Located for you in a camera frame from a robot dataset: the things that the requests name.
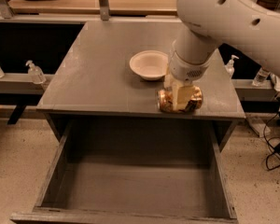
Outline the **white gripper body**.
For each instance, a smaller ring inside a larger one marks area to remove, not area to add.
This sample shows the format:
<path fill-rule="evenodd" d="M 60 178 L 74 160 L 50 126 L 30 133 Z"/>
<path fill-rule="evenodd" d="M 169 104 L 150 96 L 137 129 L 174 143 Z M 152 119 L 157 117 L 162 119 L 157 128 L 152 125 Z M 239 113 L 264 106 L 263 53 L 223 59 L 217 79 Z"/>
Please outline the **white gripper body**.
<path fill-rule="evenodd" d="M 194 64 L 185 62 L 175 49 L 175 42 L 173 42 L 168 58 L 169 73 L 177 80 L 184 82 L 191 82 L 200 79 L 208 66 L 211 59 L 208 58 L 204 63 Z"/>

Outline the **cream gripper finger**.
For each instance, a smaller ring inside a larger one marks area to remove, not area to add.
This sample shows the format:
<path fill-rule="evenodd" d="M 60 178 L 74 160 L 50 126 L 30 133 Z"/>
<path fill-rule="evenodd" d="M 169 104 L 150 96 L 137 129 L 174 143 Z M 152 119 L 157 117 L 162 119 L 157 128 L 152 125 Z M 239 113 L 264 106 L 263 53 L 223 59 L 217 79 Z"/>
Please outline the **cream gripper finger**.
<path fill-rule="evenodd" d="M 167 68 L 166 69 L 166 74 L 164 76 L 163 87 L 166 90 L 169 90 L 169 89 L 172 88 L 172 84 L 173 84 L 173 77 L 171 75 L 170 69 Z"/>
<path fill-rule="evenodd" d="M 174 80 L 172 83 L 173 110 L 185 109 L 192 94 L 194 86 L 191 82 Z"/>

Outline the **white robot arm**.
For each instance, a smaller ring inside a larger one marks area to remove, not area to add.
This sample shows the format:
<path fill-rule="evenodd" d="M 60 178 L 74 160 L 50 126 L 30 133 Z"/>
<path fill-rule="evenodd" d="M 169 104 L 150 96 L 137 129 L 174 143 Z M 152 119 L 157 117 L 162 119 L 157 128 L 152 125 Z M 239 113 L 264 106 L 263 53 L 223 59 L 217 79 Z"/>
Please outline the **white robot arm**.
<path fill-rule="evenodd" d="M 222 43 L 280 77 L 280 13 L 252 0 L 177 0 L 176 8 L 183 25 L 172 44 L 165 78 L 174 111 L 188 108 L 192 82 L 203 76 Z"/>

